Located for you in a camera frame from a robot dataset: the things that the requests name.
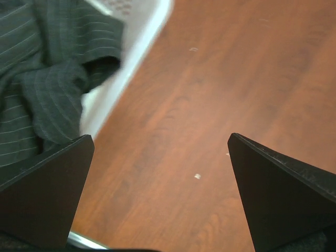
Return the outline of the dark pinstriped long sleeve shirt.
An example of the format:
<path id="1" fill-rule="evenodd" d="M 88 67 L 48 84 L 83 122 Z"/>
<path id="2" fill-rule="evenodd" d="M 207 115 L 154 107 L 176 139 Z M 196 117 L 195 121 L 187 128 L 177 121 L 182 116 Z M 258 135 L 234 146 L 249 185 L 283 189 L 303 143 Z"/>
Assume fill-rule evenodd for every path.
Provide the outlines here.
<path id="1" fill-rule="evenodd" d="M 123 31 L 86 1 L 1 1 L 1 166 L 80 135 L 81 98 L 120 68 Z"/>

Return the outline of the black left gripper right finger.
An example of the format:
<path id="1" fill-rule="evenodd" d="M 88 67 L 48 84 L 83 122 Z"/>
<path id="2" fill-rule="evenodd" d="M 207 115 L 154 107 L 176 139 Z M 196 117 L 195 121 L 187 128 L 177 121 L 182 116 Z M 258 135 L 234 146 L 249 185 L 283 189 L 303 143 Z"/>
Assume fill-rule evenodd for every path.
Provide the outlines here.
<path id="1" fill-rule="evenodd" d="M 228 150 L 255 251 L 335 251 L 335 174 L 233 133 Z"/>

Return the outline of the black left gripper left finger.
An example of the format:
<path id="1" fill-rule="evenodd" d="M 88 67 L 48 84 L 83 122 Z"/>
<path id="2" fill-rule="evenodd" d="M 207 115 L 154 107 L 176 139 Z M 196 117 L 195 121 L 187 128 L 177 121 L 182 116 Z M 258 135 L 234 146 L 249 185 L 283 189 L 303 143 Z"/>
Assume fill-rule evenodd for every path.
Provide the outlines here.
<path id="1" fill-rule="evenodd" d="M 95 146 L 83 135 L 1 168 L 1 235 L 65 248 Z"/>

